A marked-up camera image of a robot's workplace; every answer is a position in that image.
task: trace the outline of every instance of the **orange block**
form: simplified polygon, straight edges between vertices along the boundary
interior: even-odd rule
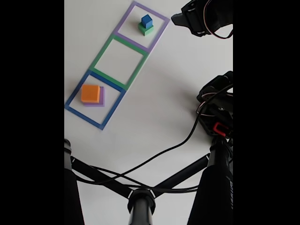
[[[100,87],[97,85],[82,85],[81,101],[85,103],[99,103]]]

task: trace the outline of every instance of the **wire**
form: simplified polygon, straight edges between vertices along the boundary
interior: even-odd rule
[[[212,95],[212,94],[216,94],[216,92],[206,93],[206,94],[204,94],[204,95],[201,95],[201,97],[204,97],[204,96],[206,96],[206,95]],[[202,102],[202,103],[199,105],[198,109],[199,109],[204,103],[205,103],[205,101]],[[202,115],[202,116],[211,116],[211,117],[214,117],[214,116],[215,116],[215,115],[208,115],[208,114],[203,114],[203,113],[201,113],[201,115]]]
[[[93,165],[90,165],[91,167],[94,167],[95,169],[97,170],[100,170],[100,171],[104,171],[104,172],[107,172],[107,173],[111,173],[111,174],[114,174],[114,175],[120,175],[120,173],[117,173],[117,172],[114,172],[114,171],[110,171],[110,170],[107,170],[107,169],[103,169],[103,168],[100,168],[100,167],[97,167],[97,166],[93,166]],[[136,184],[139,184],[140,186],[137,186],[137,185],[126,185],[127,187],[130,187],[130,188],[148,188],[148,189],[151,189],[151,190],[155,190],[155,191],[158,191],[158,192],[164,192],[164,191],[186,191],[186,190],[191,190],[191,189],[194,189],[194,188],[198,188],[198,186],[194,186],[194,187],[188,187],[188,188],[172,188],[172,189],[167,189],[167,188],[158,188],[158,187],[150,187],[148,185],[145,185],[145,184],[142,184],[132,178],[129,178],[125,175],[122,175],[120,177],[123,177],[131,182],[134,182]]]
[[[233,30],[229,33],[229,35],[228,35],[227,37],[221,37],[221,36],[219,36],[218,34],[216,34],[215,32],[212,32],[212,31],[208,28],[208,26],[207,26],[207,23],[206,23],[206,9],[207,9],[207,6],[211,3],[211,1],[212,1],[212,0],[208,0],[207,3],[206,3],[205,6],[204,6],[204,9],[203,9],[203,21],[204,21],[205,28],[207,29],[207,31],[208,31],[210,34],[212,34],[212,35],[214,35],[214,36],[216,36],[216,37],[218,37],[218,38],[220,38],[220,39],[228,39],[228,38],[230,38],[230,37],[233,35]]]
[[[128,171],[122,173],[122,174],[119,174],[119,175],[117,175],[117,176],[115,176],[115,177],[112,177],[112,178],[110,178],[110,179],[107,179],[107,180],[104,180],[104,181],[101,181],[101,182],[88,181],[89,184],[97,184],[97,185],[99,185],[99,184],[104,184],[104,183],[110,182],[110,181],[112,181],[112,180],[115,180],[115,179],[117,179],[117,178],[119,178],[119,177],[121,177],[121,176],[124,176],[124,175],[126,175],[126,174],[128,174],[128,173],[130,173],[130,172],[132,172],[132,171],[134,171],[134,170],[136,170],[136,169],[142,167],[143,165],[145,165],[146,163],[152,161],[152,160],[155,159],[156,157],[158,157],[158,156],[160,156],[160,155],[162,155],[162,154],[164,154],[164,153],[166,153],[166,152],[168,152],[168,151],[171,151],[171,150],[173,150],[173,149],[175,149],[175,148],[178,148],[178,147],[184,145],[184,144],[191,138],[192,134],[194,133],[195,128],[196,128],[196,126],[197,126],[197,124],[198,124],[199,117],[200,117],[200,115],[201,115],[201,111],[203,110],[203,108],[204,108],[210,101],[212,101],[216,96],[218,96],[219,94],[221,94],[221,93],[223,93],[223,92],[229,90],[229,89],[232,88],[232,87],[233,87],[233,84],[230,84],[230,85],[224,87],[222,90],[218,91],[215,95],[213,95],[212,97],[210,97],[205,103],[202,104],[202,107],[201,107],[200,110],[199,110],[199,114],[198,114],[198,116],[197,116],[197,118],[196,118],[196,120],[195,120],[195,123],[194,123],[194,125],[193,125],[193,128],[192,128],[191,132],[189,133],[189,135],[187,136],[187,138],[186,138],[183,142],[181,142],[181,143],[179,143],[179,144],[177,144],[177,145],[175,145],[175,146],[173,146],[173,147],[170,147],[170,148],[168,148],[168,149],[166,149],[166,150],[164,150],[164,151],[161,151],[160,153],[158,153],[158,154],[156,154],[155,156],[149,158],[149,159],[146,160],[145,162],[143,162],[143,163],[137,165],[136,167],[134,167],[134,168],[132,168],[132,169],[130,169],[130,170],[128,170]]]
[[[113,172],[113,171],[110,171],[110,170],[107,170],[107,169],[103,169],[103,168],[100,168],[100,167],[97,167],[97,166],[91,166],[91,167],[94,167],[95,169],[97,170],[101,170],[101,171],[104,171],[104,172],[107,172],[107,173],[111,173],[111,174],[115,174],[115,175],[120,175],[119,173],[117,172]],[[95,184],[93,181],[89,181],[89,180],[85,180],[77,175],[76,176],[76,179],[80,182],[83,182],[83,183],[88,183],[88,184]],[[130,180],[134,183],[137,183],[137,184],[140,184],[139,186],[138,185],[128,185],[128,184],[124,184],[124,186],[126,187],[129,187],[129,188],[146,188],[146,189],[151,189],[153,191],[158,191],[158,192],[163,192],[163,193],[179,193],[179,194],[183,194],[183,193],[189,193],[189,192],[194,192],[194,191],[197,191],[197,188],[198,186],[194,186],[194,187],[188,187],[188,188],[172,188],[172,189],[167,189],[167,188],[158,188],[158,187],[150,187],[150,186],[147,186],[147,185],[144,185],[134,179],[131,179],[129,177],[126,177],[124,175],[122,175],[121,177],[127,179],[127,180]]]

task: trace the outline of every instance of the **black cable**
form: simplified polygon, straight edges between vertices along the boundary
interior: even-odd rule
[[[194,133],[194,130],[195,130],[197,124],[198,124],[199,116],[201,115],[201,112],[202,112],[202,110],[205,108],[205,106],[206,106],[210,101],[212,101],[216,96],[218,96],[219,94],[221,94],[221,93],[223,93],[223,92],[229,90],[229,89],[232,88],[232,87],[233,87],[233,84],[230,84],[230,85],[224,87],[222,90],[218,91],[216,94],[214,94],[213,96],[211,96],[211,97],[203,104],[203,106],[202,106],[202,107],[200,108],[200,110],[199,110],[198,116],[197,116],[197,118],[196,118],[196,120],[195,120],[195,123],[194,123],[194,125],[193,125],[193,128],[192,128],[191,132],[189,133],[189,135],[187,136],[187,138],[186,138],[183,142],[181,142],[180,144],[177,144],[177,145],[175,145],[175,146],[173,146],[173,147],[170,147],[170,148],[168,148],[168,149],[166,149],[166,150],[164,150],[164,151],[162,151],[162,152],[156,154],[155,156],[151,157],[150,159],[146,160],[145,162],[139,164],[138,166],[136,166],[136,167],[134,167],[134,168],[132,168],[132,169],[130,169],[130,170],[128,170],[128,171],[122,173],[122,174],[119,174],[119,175],[117,175],[117,176],[115,176],[115,177],[112,177],[112,178],[110,178],[110,179],[107,179],[107,180],[104,180],[104,181],[101,181],[101,182],[88,181],[89,184],[97,184],[97,185],[99,185],[99,184],[103,184],[103,183],[106,183],[106,182],[110,182],[110,181],[112,181],[112,180],[115,180],[115,179],[117,179],[117,178],[119,178],[119,177],[121,177],[121,176],[124,176],[124,175],[126,175],[126,174],[128,174],[128,173],[130,173],[130,172],[132,172],[132,171],[134,171],[134,170],[136,170],[136,169],[142,167],[143,165],[145,165],[146,163],[152,161],[152,160],[155,159],[156,157],[158,157],[158,156],[160,156],[160,155],[162,155],[162,154],[164,154],[164,153],[166,153],[166,152],[168,152],[168,151],[171,151],[171,150],[173,150],[173,149],[175,149],[175,148],[178,148],[178,147],[184,145],[184,144],[190,139],[190,137],[192,136],[192,134]]]
[[[204,7],[204,23],[206,23],[206,9],[207,9],[208,5],[211,3],[211,1],[212,1],[212,0],[208,0],[208,2],[206,3],[206,4],[207,4],[206,7]],[[220,39],[228,39],[228,38],[230,38],[230,37],[233,35],[233,29],[232,29],[232,31],[229,33],[229,35],[228,35],[227,37],[221,37],[221,36],[219,36],[218,34],[216,34],[215,32],[211,31],[211,30],[208,28],[208,25],[206,25],[206,26],[207,26],[206,29],[207,29],[212,35],[214,35],[214,36],[216,36],[216,37],[218,37],[218,38],[220,38]]]
[[[77,176],[76,174],[75,174],[75,176],[76,176],[76,179],[82,183],[93,184],[93,185],[102,185],[102,184],[96,184],[93,181],[85,180],[85,179]],[[144,185],[140,185],[140,186],[139,185],[130,185],[130,184],[123,184],[123,185],[126,187],[129,187],[129,188],[145,188],[145,189],[151,189],[153,191],[158,191],[158,192],[162,192],[162,193],[170,193],[170,194],[183,194],[183,193],[194,192],[194,191],[197,191],[196,188],[198,188],[198,186],[194,186],[194,187],[188,187],[188,188],[166,189],[166,188],[158,188],[158,187],[149,187],[149,186],[144,186]]]
[[[115,174],[115,175],[120,175],[119,173],[117,172],[113,172],[113,171],[110,171],[110,170],[107,170],[107,169],[103,169],[103,168],[100,168],[100,167],[97,167],[97,166],[91,166],[91,167],[94,167],[95,169],[97,170],[100,170],[100,171],[104,171],[104,172],[107,172],[107,173],[111,173],[111,174]],[[95,184],[93,181],[89,181],[89,180],[85,180],[79,176],[77,176],[77,180],[80,181],[80,182],[83,182],[83,183],[88,183],[88,184]],[[164,193],[185,193],[186,191],[189,191],[191,192],[191,189],[194,189],[194,188],[198,188],[198,186],[194,186],[194,187],[188,187],[188,188],[172,188],[172,189],[166,189],[166,188],[158,188],[158,187],[150,187],[148,185],[145,185],[145,184],[142,184],[134,179],[131,179],[127,176],[124,176],[122,175],[121,177],[127,179],[127,180],[130,180],[136,184],[139,184],[138,185],[127,185],[127,184],[124,184],[126,187],[129,187],[129,188],[146,188],[146,189],[151,189],[151,190],[154,190],[154,191],[158,191],[158,192],[164,192]]]
[[[97,169],[97,170],[104,171],[104,172],[107,172],[107,173],[111,173],[111,174],[114,174],[114,175],[121,175],[120,173],[117,173],[117,172],[114,172],[114,171],[110,171],[110,170],[107,170],[107,169],[103,169],[103,168],[100,168],[100,167],[97,167],[97,166],[91,165],[91,167],[94,167],[94,168]],[[139,185],[141,185],[141,186],[146,186],[146,185],[144,185],[144,184],[142,184],[142,183],[140,183],[140,182],[138,182],[138,181],[136,181],[136,180],[134,180],[134,179],[131,179],[130,177],[127,177],[127,176],[125,176],[125,175],[122,175],[122,176],[120,176],[120,177],[123,177],[123,178],[125,178],[125,179],[127,179],[127,180],[129,180],[129,181],[131,181],[131,182],[134,182],[134,183],[136,183],[136,184],[139,184]]]

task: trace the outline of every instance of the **black metal frame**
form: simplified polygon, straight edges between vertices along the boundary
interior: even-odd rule
[[[193,162],[189,166],[185,167],[181,171],[177,172],[176,174],[172,175],[168,179],[162,181],[161,183],[157,184],[156,188],[166,188],[171,189],[175,187],[176,185],[182,183],[186,179],[190,178],[197,172],[205,169],[207,167],[208,161],[209,161],[210,153],[203,156],[199,160]],[[72,162],[72,169],[81,173],[82,175],[94,180],[101,182],[102,180],[107,180],[111,177],[105,175],[104,173],[100,172],[99,170],[85,164],[84,162],[80,161],[79,159],[71,156],[71,162]],[[126,187],[125,185],[121,184],[120,182],[116,180],[112,180],[110,182],[104,183],[103,186],[106,188],[114,191],[115,193],[128,198],[130,193],[133,191],[133,189]],[[163,193],[158,191],[153,191],[155,197],[161,196]]]
[[[194,204],[188,220],[188,225],[219,224],[218,220],[233,223],[233,175],[229,170],[229,158],[233,152],[231,145],[222,136],[212,141],[210,153],[185,167],[173,176],[157,184],[156,188],[172,189],[197,172],[204,169],[196,192]],[[79,199],[75,170],[90,179],[101,182],[110,179],[94,167],[70,156],[70,142],[65,139],[65,190],[64,210],[65,225],[84,225]],[[155,210],[155,198],[163,192],[146,187],[132,190],[116,180],[102,184],[108,189],[128,199],[130,213],[129,225],[153,225],[152,215]]]

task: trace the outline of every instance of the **blue cube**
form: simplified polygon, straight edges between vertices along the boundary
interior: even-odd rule
[[[153,21],[152,21],[151,17],[148,14],[142,18],[142,25],[146,29],[152,27]]]

